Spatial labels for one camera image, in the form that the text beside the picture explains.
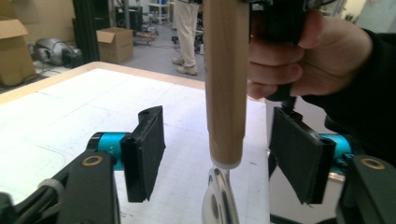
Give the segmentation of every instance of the concrete floor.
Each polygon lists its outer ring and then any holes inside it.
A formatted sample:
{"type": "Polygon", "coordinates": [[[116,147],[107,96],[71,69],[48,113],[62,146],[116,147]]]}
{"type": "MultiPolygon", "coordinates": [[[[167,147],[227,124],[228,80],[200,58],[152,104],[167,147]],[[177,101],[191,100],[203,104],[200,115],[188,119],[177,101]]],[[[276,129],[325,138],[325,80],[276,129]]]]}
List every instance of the concrete floor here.
{"type": "Polygon", "coordinates": [[[134,57],[120,65],[139,68],[167,75],[186,77],[195,80],[205,80],[205,62],[203,54],[195,54],[198,67],[198,76],[180,74],[177,65],[172,63],[174,57],[180,55],[180,48],[172,42],[172,36],[177,36],[177,31],[172,28],[172,23],[154,24],[159,35],[152,42],[134,42],[134,57]]]}

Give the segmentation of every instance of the wooden handle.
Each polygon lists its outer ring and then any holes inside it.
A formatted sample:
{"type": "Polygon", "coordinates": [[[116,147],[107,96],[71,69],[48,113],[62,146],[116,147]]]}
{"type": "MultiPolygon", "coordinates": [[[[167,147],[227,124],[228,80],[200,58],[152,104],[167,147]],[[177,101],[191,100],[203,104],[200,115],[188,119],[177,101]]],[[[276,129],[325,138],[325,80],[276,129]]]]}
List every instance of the wooden handle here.
{"type": "Polygon", "coordinates": [[[210,155],[220,168],[242,159],[248,72],[248,3],[204,1],[205,90],[210,155]]]}

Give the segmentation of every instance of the person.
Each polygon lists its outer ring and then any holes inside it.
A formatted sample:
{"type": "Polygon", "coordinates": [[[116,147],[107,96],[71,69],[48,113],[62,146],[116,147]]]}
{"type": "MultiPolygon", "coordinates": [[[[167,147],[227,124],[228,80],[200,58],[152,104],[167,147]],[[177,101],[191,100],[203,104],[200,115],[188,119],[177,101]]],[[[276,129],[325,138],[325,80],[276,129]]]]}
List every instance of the person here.
{"type": "Polygon", "coordinates": [[[198,75],[194,41],[198,11],[201,4],[202,0],[176,0],[175,2],[180,57],[174,58],[172,62],[180,65],[177,67],[179,73],[192,76],[198,75]]]}
{"type": "Polygon", "coordinates": [[[297,45],[273,43],[253,20],[247,94],[290,95],[323,108],[330,128],[357,139],[364,153],[396,165],[396,34],[376,34],[310,10],[297,45]]]}

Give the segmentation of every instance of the white table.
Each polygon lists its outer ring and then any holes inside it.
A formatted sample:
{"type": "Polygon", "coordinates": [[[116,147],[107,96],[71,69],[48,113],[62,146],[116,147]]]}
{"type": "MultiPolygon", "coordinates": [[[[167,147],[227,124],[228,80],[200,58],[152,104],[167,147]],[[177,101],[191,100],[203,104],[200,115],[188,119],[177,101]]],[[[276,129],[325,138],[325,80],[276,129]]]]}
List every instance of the white table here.
{"type": "MultiPolygon", "coordinates": [[[[205,83],[89,63],[0,95],[0,191],[18,203],[83,150],[96,132],[131,132],[162,105],[166,149],[149,202],[128,203],[115,172],[122,223],[201,223],[209,156],[205,83]]],[[[241,164],[231,170],[241,223],[269,223],[265,104],[247,101],[241,164]]]]}

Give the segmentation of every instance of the black device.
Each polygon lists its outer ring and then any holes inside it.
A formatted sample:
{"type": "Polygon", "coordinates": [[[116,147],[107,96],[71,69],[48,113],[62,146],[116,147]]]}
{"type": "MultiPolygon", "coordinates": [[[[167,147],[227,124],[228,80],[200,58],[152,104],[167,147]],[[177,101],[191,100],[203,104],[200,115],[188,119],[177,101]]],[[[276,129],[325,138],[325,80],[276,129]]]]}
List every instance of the black device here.
{"type": "MultiPolygon", "coordinates": [[[[177,36],[172,36],[172,42],[176,45],[178,43],[178,37],[177,36]]],[[[204,33],[203,32],[197,32],[195,35],[194,39],[194,52],[195,53],[200,53],[201,50],[201,45],[204,44],[204,33]]]]}
{"type": "Polygon", "coordinates": [[[110,27],[110,14],[107,0],[94,0],[93,15],[96,30],[110,27]]]}
{"type": "MultiPolygon", "coordinates": [[[[136,32],[142,32],[143,26],[143,8],[142,7],[129,7],[129,20],[131,29],[136,32]]],[[[117,26],[120,28],[125,28],[125,14],[123,7],[116,7],[116,21],[117,26]]]]}
{"type": "MultiPolygon", "coordinates": [[[[334,219],[321,223],[396,223],[396,169],[386,161],[365,155],[353,136],[346,136],[353,156],[346,157],[342,195],[334,219]]],[[[336,142],[303,123],[303,116],[288,107],[275,107],[270,141],[269,175],[278,166],[300,203],[322,203],[328,175],[339,165],[333,158],[336,142]]],[[[296,224],[276,215],[271,223],[296,224]]]]}
{"type": "Polygon", "coordinates": [[[50,63],[55,66],[75,68],[83,65],[80,49],[69,46],[60,39],[42,38],[34,45],[30,45],[30,51],[34,60],[42,63],[50,63]]]}
{"type": "Polygon", "coordinates": [[[0,193],[0,223],[120,223],[114,170],[124,170],[128,201],[149,200],[163,157],[163,108],[141,111],[132,133],[95,133],[84,152],[19,204],[0,193]]]}

